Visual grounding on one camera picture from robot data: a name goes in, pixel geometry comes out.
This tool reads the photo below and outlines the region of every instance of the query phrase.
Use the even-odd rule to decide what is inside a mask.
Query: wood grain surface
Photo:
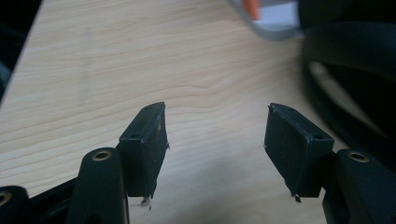
[[[258,38],[226,1],[44,1],[1,105],[0,185],[34,196],[75,177],[165,101],[171,149],[132,223],[325,223],[263,148],[272,102],[333,135],[304,94],[300,44]]]

